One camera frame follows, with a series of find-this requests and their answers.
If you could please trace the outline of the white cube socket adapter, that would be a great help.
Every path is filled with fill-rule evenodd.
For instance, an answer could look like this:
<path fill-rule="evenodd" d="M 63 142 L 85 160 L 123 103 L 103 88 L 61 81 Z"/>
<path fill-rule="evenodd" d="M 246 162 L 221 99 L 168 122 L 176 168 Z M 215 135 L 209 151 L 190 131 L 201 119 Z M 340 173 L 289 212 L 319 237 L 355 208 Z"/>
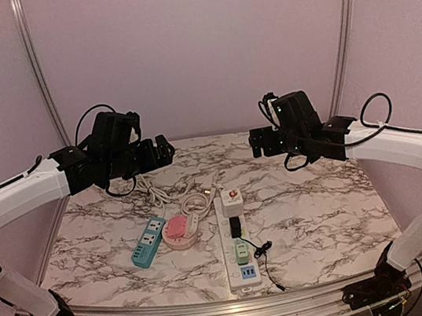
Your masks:
<path fill-rule="evenodd" d="M 240 216 L 244 213 L 244 198 L 239 189 L 222 190 L 220 195 L 224 217 L 230 218 Z"/>

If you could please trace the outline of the pink adapter plug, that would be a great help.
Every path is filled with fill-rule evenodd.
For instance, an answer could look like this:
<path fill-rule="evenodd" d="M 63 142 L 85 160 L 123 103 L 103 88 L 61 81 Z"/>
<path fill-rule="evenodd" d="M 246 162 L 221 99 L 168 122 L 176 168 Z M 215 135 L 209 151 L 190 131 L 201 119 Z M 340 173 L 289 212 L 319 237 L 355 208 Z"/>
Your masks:
<path fill-rule="evenodd" d="M 166 236 L 170 239 L 182 238 L 188 230 L 188 219 L 184 215 L 176 215 L 167 222 Z"/>

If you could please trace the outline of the black charger plug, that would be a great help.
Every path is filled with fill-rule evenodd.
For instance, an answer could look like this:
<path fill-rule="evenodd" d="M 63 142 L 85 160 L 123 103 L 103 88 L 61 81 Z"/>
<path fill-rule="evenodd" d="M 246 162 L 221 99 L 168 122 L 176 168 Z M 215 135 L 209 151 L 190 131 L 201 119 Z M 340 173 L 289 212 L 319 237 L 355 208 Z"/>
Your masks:
<path fill-rule="evenodd" d="M 231 231 L 231 237 L 233 239 L 240 238 L 242 235 L 242 225 L 240 217 L 234 216 L 229 217 L 229 225 L 230 225 L 230 231 Z"/>

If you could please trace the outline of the round pink socket base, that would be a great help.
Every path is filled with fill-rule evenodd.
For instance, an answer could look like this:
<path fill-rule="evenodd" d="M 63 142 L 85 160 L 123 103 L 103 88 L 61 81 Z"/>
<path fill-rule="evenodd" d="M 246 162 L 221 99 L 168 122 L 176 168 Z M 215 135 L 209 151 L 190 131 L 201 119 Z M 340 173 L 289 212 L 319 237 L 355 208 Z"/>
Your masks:
<path fill-rule="evenodd" d="M 175 251 L 183 251 L 186 249 L 191 248 L 196 242 L 197 242 L 197 238 L 198 238 L 198 231 L 196 230 L 195 232 L 193 232 L 193 234 L 191 236 L 182 236 L 182 237 L 169 237 L 167 234 L 169 233 L 168 228 L 166 227 L 166 229 L 163 230 L 162 232 L 162 236 L 163 236 L 163 242 L 165 243 L 165 245 L 171 249 L 171 250 L 175 250 Z"/>

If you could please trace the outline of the green usb adapter plug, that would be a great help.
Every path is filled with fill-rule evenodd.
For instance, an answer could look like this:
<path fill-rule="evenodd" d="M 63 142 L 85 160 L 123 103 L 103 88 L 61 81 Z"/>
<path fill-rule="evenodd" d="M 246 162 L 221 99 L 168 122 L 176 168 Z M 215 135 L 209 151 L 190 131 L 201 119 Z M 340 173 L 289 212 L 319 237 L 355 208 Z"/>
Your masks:
<path fill-rule="evenodd" d="M 236 241 L 234 244 L 234 252 L 237 265 L 243 266 L 249 263 L 248 244 L 243 241 Z"/>

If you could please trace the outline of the long white power strip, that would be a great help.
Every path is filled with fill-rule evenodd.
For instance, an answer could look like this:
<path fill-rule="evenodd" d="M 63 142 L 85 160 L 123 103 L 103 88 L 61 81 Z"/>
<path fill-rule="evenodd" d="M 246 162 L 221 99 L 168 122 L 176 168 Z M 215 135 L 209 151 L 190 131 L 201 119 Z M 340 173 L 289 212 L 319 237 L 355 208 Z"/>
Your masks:
<path fill-rule="evenodd" d="M 232 292 L 250 292 L 252 287 L 262 283 L 261 273 L 259 271 L 258 261 L 254 256 L 255 248 L 251 245 L 250 235 L 248 233 L 248 224 L 244 214 L 239 215 L 242 234 L 240 238 L 233 239 L 231 236 L 229 218 L 224 217 L 222 213 L 221 194 L 214 199 L 215 216 L 218 224 L 220 242 L 222 246 L 223 258 L 226 264 L 226 273 L 229 279 L 229 288 Z M 237 265 L 234 244 L 236 241 L 243 241 L 248 244 L 249 263 L 247 265 Z"/>

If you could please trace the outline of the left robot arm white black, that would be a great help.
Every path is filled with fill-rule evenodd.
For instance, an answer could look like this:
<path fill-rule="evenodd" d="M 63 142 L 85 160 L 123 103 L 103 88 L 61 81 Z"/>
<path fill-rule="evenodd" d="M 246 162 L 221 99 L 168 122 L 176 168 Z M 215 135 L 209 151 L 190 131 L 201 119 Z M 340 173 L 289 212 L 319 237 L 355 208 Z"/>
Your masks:
<path fill-rule="evenodd" d="M 34 167 L 0 183 L 0 229 L 52 201 L 96 185 L 108 190 L 114 178 L 135 179 L 172 163 L 174 146 L 163 136 L 92 151 L 69 146 L 38 158 Z M 0 265 L 0 299 L 33 316 L 75 316 L 50 290 Z"/>

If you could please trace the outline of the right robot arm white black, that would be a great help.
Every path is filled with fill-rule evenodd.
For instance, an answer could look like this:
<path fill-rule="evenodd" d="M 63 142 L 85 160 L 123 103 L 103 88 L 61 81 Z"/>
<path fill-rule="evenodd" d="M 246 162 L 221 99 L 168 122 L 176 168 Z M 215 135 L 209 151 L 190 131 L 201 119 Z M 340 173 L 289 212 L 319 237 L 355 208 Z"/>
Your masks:
<path fill-rule="evenodd" d="M 249 144 L 255 157 L 284 154 L 291 159 L 300 155 L 305 165 L 321 157 L 376 160 L 422 170 L 422 130 L 393 127 L 387 122 L 370 124 L 346 116 L 321 122 L 311 106 L 287 112 L 279 109 L 275 116 L 279 122 L 250 130 Z M 405 282 L 405 270 L 421 252 L 422 214 L 383 250 L 374 276 L 343 289 L 343 301 L 357 309 L 399 290 Z"/>

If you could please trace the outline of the teal power strip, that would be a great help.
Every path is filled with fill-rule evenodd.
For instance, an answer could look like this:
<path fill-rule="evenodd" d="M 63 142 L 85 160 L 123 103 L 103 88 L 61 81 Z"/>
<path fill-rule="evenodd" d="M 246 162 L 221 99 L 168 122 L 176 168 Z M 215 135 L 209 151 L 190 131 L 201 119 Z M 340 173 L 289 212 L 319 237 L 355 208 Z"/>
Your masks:
<path fill-rule="evenodd" d="M 166 223 L 162 218 L 151 218 L 146 224 L 143 234 L 138 240 L 131 260 L 133 265 L 139 268 L 148 269 L 155 259 L 160 242 L 162 241 L 162 229 Z"/>

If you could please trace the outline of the right aluminium frame post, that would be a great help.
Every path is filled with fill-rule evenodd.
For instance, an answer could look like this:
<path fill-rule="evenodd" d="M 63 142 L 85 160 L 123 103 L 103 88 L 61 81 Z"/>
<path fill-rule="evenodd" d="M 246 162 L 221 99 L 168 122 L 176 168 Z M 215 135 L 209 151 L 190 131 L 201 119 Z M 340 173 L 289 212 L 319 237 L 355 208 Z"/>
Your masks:
<path fill-rule="evenodd" d="M 354 0 L 341 0 L 339 15 L 339 39 L 337 46 L 335 72 L 331 94 L 329 117 L 337 116 L 343 99 L 343 86 L 346 79 L 349 38 L 352 28 Z"/>

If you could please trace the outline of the aluminium frame post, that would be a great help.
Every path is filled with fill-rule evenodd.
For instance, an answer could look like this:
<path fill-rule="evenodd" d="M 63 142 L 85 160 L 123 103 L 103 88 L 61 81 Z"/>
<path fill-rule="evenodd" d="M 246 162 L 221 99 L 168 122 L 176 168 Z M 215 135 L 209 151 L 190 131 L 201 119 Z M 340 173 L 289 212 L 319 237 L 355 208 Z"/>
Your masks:
<path fill-rule="evenodd" d="M 62 144 L 64 146 L 69 146 L 72 142 L 68 132 L 66 131 L 60 113 L 57 110 L 57 106 L 55 100 L 53 99 L 53 95 L 51 94 L 49 85 L 47 84 L 39 55 L 37 54 L 35 44 L 33 43 L 31 29 L 29 28 L 23 2 L 22 0 L 9 0 L 9 3 L 17 24 L 20 39 L 22 40 L 22 44 L 24 44 L 27 59 L 31 66 L 32 75 L 35 77 L 35 81 L 42 96 L 42 100 L 44 101 L 47 112 L 49 113 L 50 120 Z"/>
<path fill-rule="evenodd" d="M 337 116 L 343 99 L 343 86 L 346 79 L 349 38 L 352 28 L 354 0 L 341 0 L 339 15 L 339 39 L 337 46 L 335 72 L 331 94 L 329 117 Z"/>

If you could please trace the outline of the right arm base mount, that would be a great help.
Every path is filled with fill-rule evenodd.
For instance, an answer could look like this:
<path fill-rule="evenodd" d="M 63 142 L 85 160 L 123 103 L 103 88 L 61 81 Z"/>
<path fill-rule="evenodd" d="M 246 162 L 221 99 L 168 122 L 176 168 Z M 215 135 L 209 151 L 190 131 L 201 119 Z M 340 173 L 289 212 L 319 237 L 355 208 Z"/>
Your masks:
<path fill-rule="evenodd" d="M 371 277 L 344 287 L 342 301 L 348 304 L 351 310 L 357 310 L 408 291 L 411 287 L 412 282 L 405 276 L 395 282 L 384 276 Z"/>

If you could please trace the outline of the left aluminium frame post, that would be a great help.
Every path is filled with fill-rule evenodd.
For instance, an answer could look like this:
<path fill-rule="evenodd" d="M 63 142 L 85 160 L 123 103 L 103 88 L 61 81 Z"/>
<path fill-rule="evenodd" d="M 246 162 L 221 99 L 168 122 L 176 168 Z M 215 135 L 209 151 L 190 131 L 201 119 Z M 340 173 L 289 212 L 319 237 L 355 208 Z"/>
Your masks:
<path fill-rule="evenodd" d="M 35 44 L 33 43 L 31 29 L 29 28 L 23 2 L 22 0 L 9 0 L 9 3 L 17 24 L 20 39 L 22 40 L 22 44 L 24 44 L 27 59 L 31 66 L 32 75 L 35 77 L 35 81 L 42 96 L 42 100 L 44 101 L 47 112 L 49 113 L 50 120 L 62 144 L 64 146 L 69 146 L 72 142 L 68 132 L 66 131 L 60 113 L 57 110 L 57 106 L 55 100 L 53 99 L 53 95 L 51 94 L 49 85 L 47 84 L 39 55 L 37 54 Z"/>

